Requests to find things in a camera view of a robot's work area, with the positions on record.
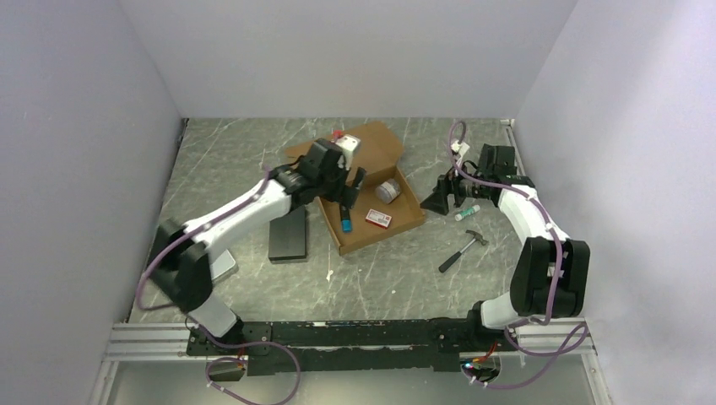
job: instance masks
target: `white enclosure wall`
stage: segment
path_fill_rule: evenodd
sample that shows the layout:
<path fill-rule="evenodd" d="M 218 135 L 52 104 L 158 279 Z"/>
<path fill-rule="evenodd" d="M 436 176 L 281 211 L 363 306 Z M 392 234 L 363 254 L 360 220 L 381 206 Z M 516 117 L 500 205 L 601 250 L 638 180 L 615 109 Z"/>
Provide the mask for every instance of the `white enclosure wall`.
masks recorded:
<path fill-rule="evenodd" d="M 0 402 L 85 403 L 179 114 L 116 0 L 0 4 Z"/>
<path fill-rule="evenodd" d="M 514 117 L 577 2 L 121 1 L 206 117 Z"/>
<path fill-rule="evenodd" d="M 618 404 L 716 403 L 716 3 L 580 0 L 517 117 Z"/>

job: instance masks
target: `marker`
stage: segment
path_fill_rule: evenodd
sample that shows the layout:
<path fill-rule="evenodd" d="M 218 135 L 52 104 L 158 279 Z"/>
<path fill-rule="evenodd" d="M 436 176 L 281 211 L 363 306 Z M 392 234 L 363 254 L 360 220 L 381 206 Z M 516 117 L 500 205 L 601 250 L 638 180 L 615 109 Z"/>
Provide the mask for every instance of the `marker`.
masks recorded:
<path fill-rule="evenodd" d="M 344 205 L 339 205 L 340 208 L 340 226 L 343 228 L 344 233 L 349 233 L 353 230 L 353 224 L 350 222 L 350 211 Z"/>
<path fill-rule="evenodd" d="M 478 211 L 480 211 L 480 206 L 475 204 L 472 207 L 465 209 L 463 212 L 455 214 L 455 220 L 462 221 L 463 218 L 469 217 L 470 215 L 472 215 L 473 213 L 476 213 Z"/>

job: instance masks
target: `black mounting plate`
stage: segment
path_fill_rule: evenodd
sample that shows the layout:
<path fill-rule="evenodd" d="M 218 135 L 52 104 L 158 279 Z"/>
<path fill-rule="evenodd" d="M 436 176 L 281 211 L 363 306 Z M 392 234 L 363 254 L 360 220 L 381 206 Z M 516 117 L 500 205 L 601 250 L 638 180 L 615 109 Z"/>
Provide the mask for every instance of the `black mounting plate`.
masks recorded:
<path fill-rule="evenodd" d="M 271 341 L 272 328 L 268 322 L 245 322 L 243 328 L 244 338 L 246 342 L 266 342 Z M 246 349 L 246 354 L 250 356 L 265 356 L 269 354 L 269 346 L 254 346 Z M 189 356 L 235 356 L 239 349 L 236 348 L 219 348 L 211 343 L 206 336 L 193 328 L 189 334 L 189 344 L 187 345 L 187 355 Z"/>

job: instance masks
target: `cardboard box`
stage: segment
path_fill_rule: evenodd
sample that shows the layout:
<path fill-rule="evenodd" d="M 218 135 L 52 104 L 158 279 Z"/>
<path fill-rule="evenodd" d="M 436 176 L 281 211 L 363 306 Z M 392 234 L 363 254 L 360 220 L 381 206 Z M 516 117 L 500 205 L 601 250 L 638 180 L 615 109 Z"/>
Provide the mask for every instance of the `cardboard box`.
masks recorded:
<path fill-rule="evenodd" d="M 326 219 L 328 231 L 341 256 L 425 223 L 425 213 L 420 209 L 420 201 L 397 167 L 400 155 L 403 154 L 403 144 L 395 134 L 379 121 L 368 122 L 345 130 L 344 133 L 361 140 L 361 150 L 353 159 L 348 183 L 352 182 L 358 167 L 366 170 L 363 187 L 355 206 L 350 210 L 353 231 L 345 234 L 341 230 L 337 203 L 318 199 L 318 206 Z M 306 154 L 312 143 L 313 141 L 287 148 L 285 154 L 289 161 Z M 390 204 L 386 204 L 376 196 L 376 187 L 391 178 L 400 184 L 402 192 Z M 387 229 L 366 222 L 366 215 L 371 208 L 393 217 Z"/>

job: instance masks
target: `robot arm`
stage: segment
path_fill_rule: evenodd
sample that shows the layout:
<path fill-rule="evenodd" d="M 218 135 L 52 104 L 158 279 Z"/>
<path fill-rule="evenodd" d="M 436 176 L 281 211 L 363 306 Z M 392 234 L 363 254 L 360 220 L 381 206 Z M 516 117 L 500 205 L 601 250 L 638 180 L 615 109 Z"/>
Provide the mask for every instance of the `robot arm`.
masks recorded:
<path fill-rule="evenodd" d="M 150 279 L 173 304 L 212 335 L 227 343 L 241 343 L 243 322 L 214 294 L 210 263 L 249 231 L 310 203 L 315 197 L 352 208 L 365 171 L 358 168 L 352 185 L 345 183 L 360 144 L 359 139 L 349 135 L 335 142 L 318 139 L 294 164 L 271 170 L 262 194 L 257 195 L 263 186 L 259 182 L 212 213 L 182 225 L 172 220 L 164 222 L 157 229 L 150 259 L 183 235 L 192 237 L 165 256 Z"/>
<path fill-rule="evenodd" d="M 514 148 L 485 145 L 475 164 L 464 160 L 460 151 L 465 146 L 453 145 L 455 159 L 462 162 L 464 172 L 468 165 L 474 168 L 473 177 L 489 183 L 510 186 L 529 195 L 525 198 L 505 188 L 482 186 L 462 177 L 454 168 L 437 179 L 433 193 L 420 206 L 443 215 L 450 210 L 448 195 L 454 195 L 455 207 L 465 198 L 491 200 L 507 216 L 523 245 L 510 289 L 493 300 L 478 302 L 481 325 L 488 329 L 502 329 L 525 317 L 544 315 L 556 261 L 556 245 L 545 227 L 545 219 L 530 201 L 539 201 L 532 181 L 517 174 Z M 560 274 L 555 292 L 552 317 L 576 316 L 582 310 L 584 290 L 589 267 L 589 247 L 580 240 L 572 240 L 559 227 L 552 224 L 558 243 L 563 250 Z"/>

